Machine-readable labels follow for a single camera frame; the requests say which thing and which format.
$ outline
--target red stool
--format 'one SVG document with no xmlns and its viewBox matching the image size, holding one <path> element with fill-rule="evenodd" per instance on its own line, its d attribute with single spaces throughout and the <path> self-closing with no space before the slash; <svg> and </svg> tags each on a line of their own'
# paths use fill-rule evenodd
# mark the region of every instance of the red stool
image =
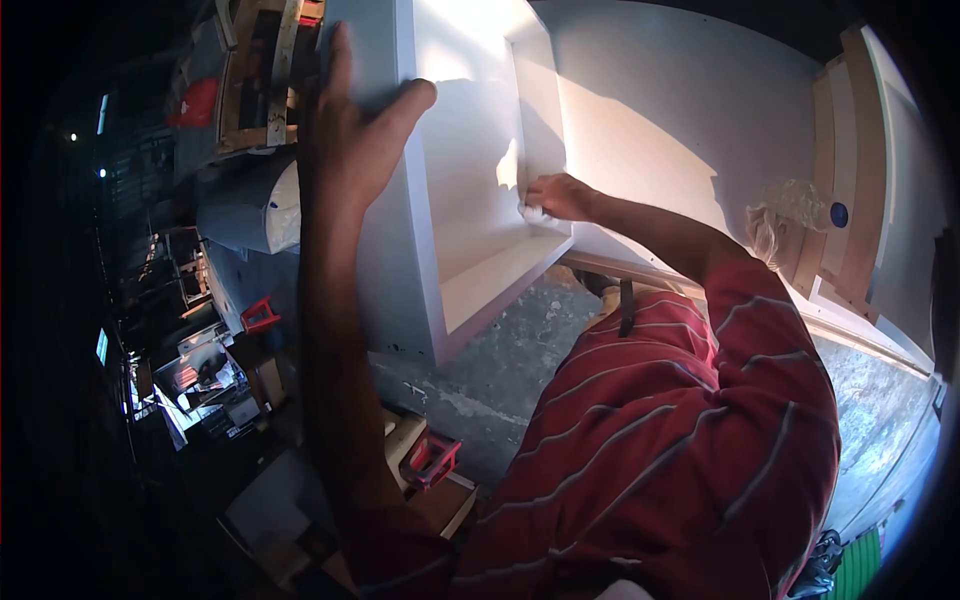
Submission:
<svg viewBox="0 0 960 600">
<path fill-rule="evenodd" d="M 266 331 L 274 326 L 280 320 L 280 316 L 274 314 L 270 308 L 270 297 L 258 300 L 253 306 L 240 313 L 240 320 L 243 322 L 243 329 L 247 333 L 259 333 Z"/>
</svg>

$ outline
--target red striped shirt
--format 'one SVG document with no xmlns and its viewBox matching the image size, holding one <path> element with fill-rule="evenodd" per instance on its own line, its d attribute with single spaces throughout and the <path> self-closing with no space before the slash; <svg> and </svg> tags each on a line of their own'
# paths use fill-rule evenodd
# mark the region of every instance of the red striped shirt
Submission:
<svg viewBox="0 0 960 600">
<path fill-rule="evenodd" d="M 780 279 L 736 260 L 708 325 L 671 292 L 580 336 L 455 556 L 396 507 L 340 527 L 380 597 L 547 597 L 558 578 L 631 579 L 666 598 L 781 598 L 819 535 L 840 454 L 827 373 Z"/>
</svg>

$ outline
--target white cabinet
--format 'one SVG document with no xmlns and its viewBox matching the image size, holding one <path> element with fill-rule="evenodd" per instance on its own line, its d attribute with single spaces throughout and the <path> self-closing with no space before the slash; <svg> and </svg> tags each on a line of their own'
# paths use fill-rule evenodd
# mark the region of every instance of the white cabinet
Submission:
<svg viewBox="0 0 960 600">
<path fill-rule="evenodd" d="M 539 175 L 567 171 L 740 242 L 764 186 L 815 178 L 815 61 L 694 12 L 534 4 L 326 2 L 326 23 L 349 26 L 363 107 L 382 108 L 416 77 L 438 88 L 364 221 L 358 291 L 375 351 L 442 362 L 571 249 L 570 264 L 692 290 L 605 229 L 525 224 L 516 206 Z M 795 298 L 811 327 L 905 354 L 874 324 Z"/>
<path fill-rule="evenodd" d="M 348 24 L 364 108 L 417 77 L 437 85 L 367 212 L 357 280 L 371 349 L 442 362 L 572 244 L 569 223 L 517 209 L 528 181 L 566 166 L 549 35 L 523 0 L 334 0 L 325 19 Z"/>
</svg>

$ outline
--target white panel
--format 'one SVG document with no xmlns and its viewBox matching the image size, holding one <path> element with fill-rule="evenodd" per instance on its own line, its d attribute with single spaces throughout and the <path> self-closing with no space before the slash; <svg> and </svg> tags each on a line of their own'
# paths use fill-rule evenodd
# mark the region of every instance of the white panel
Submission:
<svg viewBox="0 0 960 600">
<path fill-rule="evenodd" d="M 853 221 L 856 207 L 853 195 L 856 191 L 856 118 L 853 113 L 853 89 L 847 64 L 840 62 L 828 71 L 830 93 L 833 100 L 833 202 L 847 207 L 849 222 Z M 824 256 L 820 265 L 839 275 L 843 266 L 844 252 L 850 227 L 830 228 L 824 244 Z"/>
<path fill-rule="evenodd" d="M 695 12 L 607 0 L 533 6 L 553 41 L 572 175 L 740 242 L 745 208 L 765 185 L 812 178 L 815 61 Z M 577 224 L 574 237 L 584 252 L 653 258 L 594 226 Z"/>
<path fill-rule="evenodd" d="M 365 108 L 437 86 L 367 212 L 357 277 L 372 349 L 439 363 L 572 243 L 517 210 L 531 175 L 565 168 L 549 35 L 523 0 L 331 0 L 325 20 L 349 25 Z"/>
<path fill-rule="evenodd" d="M 902 338 L 901 344 L 915 355 L 933 356 L 929 312 L 933 240 L 947 226 L 948 196 L 940 157 L 890 55 L 869 29 L 864 37 L 883 84 L 880 99 L 891 175 L 880 262 L 868 300 L 881 315 L 877 328 Z"/>
</svg>

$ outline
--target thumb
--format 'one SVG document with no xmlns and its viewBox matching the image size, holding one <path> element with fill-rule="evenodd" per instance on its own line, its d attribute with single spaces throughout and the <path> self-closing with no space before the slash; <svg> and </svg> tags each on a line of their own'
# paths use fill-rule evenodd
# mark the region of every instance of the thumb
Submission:
<svg viewBox="0 0 960 600">
<path fill-rule="evenodd" d="M 381 143 L 406 143 L 417 121 L 437 102 L 437 87 L 425 79 L 414 79 L 404 86 L 399 98 L 383 109 L 370 124 Z"/>
</svg>

